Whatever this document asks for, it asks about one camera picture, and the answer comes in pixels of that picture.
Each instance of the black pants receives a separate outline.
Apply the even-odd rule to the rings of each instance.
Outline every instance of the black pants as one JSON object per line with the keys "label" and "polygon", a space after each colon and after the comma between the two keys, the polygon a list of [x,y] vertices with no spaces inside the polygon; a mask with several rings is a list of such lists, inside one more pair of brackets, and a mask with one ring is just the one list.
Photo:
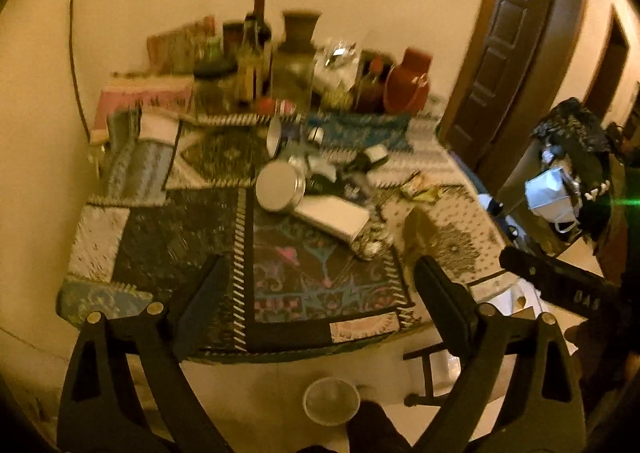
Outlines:
{"label": "black pants", "polygon": [[[408,453],[411,446],[398,433],[378,403],[362,401],[356,415],[347,423],[351,453]],[[309,446],[298,453],[326,453],[322,446]]]}

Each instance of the black cable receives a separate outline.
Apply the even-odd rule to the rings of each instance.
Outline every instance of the black cable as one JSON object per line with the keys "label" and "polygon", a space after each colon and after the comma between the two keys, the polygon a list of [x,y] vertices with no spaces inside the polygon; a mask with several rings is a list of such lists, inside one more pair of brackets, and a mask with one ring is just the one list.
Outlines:
{"label": "black cable", "polygon": [[74,62],[74,0],[69,0],[69,63],[71,65],[71,77],[74,81],[74,93],[76,94],[76,104],[78,104],[78,114],[80,114],[82,128],[84,128],[84,133],[86,134],[86,140],[90,141],[91,132],[89,131],[89,125],[86,124],[84,110],[82,110],[82,104],[80,103],[78,79],[76,78],[76,64]]}

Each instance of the bottle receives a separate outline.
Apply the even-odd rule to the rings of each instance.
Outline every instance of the bottle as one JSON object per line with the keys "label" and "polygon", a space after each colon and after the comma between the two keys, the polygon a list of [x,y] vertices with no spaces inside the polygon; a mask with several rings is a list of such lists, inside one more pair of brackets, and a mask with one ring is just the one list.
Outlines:
{"label": "bottle", "polygon": [[242,106],[248,106],[262,96],[262,49],[253,13],[249,13],[244,19],[242,45],[238,48],[236,95]]}
{"label": "bottle", "polygon": [[380,75],[385,63],[380,56],[376,56],[369,65],[369,72],[360,81],[354,112],[359,114],[380,114],[385,111],[383,97],[385,86]]}
{"label": "bottle", "polygon": [[258,29],[258,43],[262,49],[262,94],[267,93],[271,79],[271,26],[264,21],[265,0],[254,0],[254,15]]}

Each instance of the white face mask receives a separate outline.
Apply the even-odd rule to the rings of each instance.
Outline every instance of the white face mask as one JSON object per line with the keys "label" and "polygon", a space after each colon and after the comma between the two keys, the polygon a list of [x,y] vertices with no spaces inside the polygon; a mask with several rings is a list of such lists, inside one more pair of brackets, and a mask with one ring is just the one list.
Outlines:
{"label": "white face mask", "polygon": [[[579,207],[574,207],[564,186],[564,172],[552,168],[524,185],[529,209],[536,215],[556,225],[556,231],[567,233],[577,224]],[[567,229],[560,229],[560,223],[572,223]]]}

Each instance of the screw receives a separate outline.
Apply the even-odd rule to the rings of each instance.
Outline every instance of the screw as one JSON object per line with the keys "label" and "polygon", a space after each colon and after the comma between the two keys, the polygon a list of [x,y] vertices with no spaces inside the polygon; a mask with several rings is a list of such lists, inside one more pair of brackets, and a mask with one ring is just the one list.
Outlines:
{"label": "screw", "polygon": [[100,314],[99,312],[92,312],[89,316],[86,317],[86,320],[92,325],[94,325],[98,321],[100,321],[101,317],[102,317],[102,314]]}
{"label": "screw", "polygon": [[544,321],[547,325],[555,325],[556,324],[556,317],[551,314],[550,312],[543,312],[542,313],[542,321]]}
{"label": "screw", "polygon": [[482,303],[478,310],[480,311],[480,314],[487,317],[495,316],[496,312],[495,307],[491,305],[491,303]]}
{"label": "screw", "polygon": [[152,316],[156,316],[160,314],[163,310],[164,310],[164,305],[159,301],[149,303],[149,305],[146,306],[146,311]]}

